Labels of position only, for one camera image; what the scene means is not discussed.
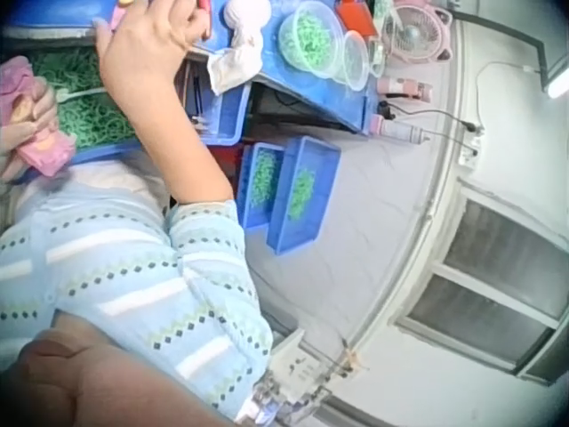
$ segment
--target ceiling light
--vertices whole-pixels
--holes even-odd
[[[567,91],[569,91],[569,68],[551,80],[548,86],[548,95],[550,98],[555,99]]]

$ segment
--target fan grille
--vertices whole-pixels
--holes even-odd
[[[443,43],[436,16],[415,6],[397,7],[397,13],[403,22],[402,28],[391,17],[385,24],[390,50],[412,60],[425,60],[436,55]]]

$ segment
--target small electric fan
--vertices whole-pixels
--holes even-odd
[[[383,28],[387,54],[408,64],[447,62],[453,58],[452,22],[449,12],[428,0],[398,0]]]

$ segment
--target wrist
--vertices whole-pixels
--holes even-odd
[[[116,104],[129,119],[132,127],[155,123],[169,110],[182,109],[180,98],[173,84],[136,83],[136,88],[124,90],[124,97],[116,97]]]

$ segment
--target plastic bottle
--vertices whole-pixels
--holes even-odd
[[[433,86],[411,78],[382,77],[377,81],[379,95],[395,95],[423,102],[431,102]]]
[[[423,142],[429,140],[428,135],[420,127],[393,120],[386,120],[379,114],[374,114],[372,116],[370,134],[391,138],[393,140],[410,142],[415,145],[421,145]]]

